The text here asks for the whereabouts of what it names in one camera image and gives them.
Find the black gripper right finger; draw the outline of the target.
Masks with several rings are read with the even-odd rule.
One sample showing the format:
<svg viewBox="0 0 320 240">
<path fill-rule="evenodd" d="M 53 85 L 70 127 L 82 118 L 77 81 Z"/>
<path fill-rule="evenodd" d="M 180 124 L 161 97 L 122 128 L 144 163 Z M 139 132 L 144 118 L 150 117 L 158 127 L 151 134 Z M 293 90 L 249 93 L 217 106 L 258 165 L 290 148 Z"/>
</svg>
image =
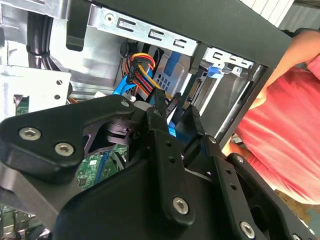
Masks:
<svg viewBox="0 0 320 240">
<path fill-rule="evenodd" d="M 225 157 L 189 108 L 190 210 L 209 240 L 312 240 L 314 235 L 239 154 Z"/>
</svg>

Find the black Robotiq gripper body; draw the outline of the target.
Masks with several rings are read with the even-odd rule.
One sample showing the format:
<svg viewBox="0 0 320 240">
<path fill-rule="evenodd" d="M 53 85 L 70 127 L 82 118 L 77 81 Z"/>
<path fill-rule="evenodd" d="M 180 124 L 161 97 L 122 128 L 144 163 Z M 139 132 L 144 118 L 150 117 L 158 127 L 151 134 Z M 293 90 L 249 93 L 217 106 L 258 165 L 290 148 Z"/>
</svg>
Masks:
<svg viewBox="0 0 320 240">
<path fill-rule="evenodd" d="M 195 221 L 189 227 L 168 220 L 161 211 L 160 193 L 148 160 L 85 190 L 70 200 L 56 221 L 58 240 L 235 240 L 217 188 L 186 172 L 189 205 Z"/>
</svg>

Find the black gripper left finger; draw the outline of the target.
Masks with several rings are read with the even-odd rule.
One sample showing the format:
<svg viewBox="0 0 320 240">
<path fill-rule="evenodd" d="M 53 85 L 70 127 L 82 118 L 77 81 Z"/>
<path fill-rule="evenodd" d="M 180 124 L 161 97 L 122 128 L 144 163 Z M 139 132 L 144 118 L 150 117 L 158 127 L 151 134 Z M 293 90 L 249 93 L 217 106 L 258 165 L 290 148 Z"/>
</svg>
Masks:
<svg viewBox="0 0 320 240">
<path fill-rule="evenodd" d="M 179 227 L 192 225 L 196 215 L 161 89 L 152 91 L 144 109 L 113 94 L 5 119 L 0 125 L 2 187 L 51 230 L 63 207 L 80 192 L 76 172 L 81 162 L 115 144 L 129 146 L 127 167 L 150 161 L 160 214 Z"/>
</svg>

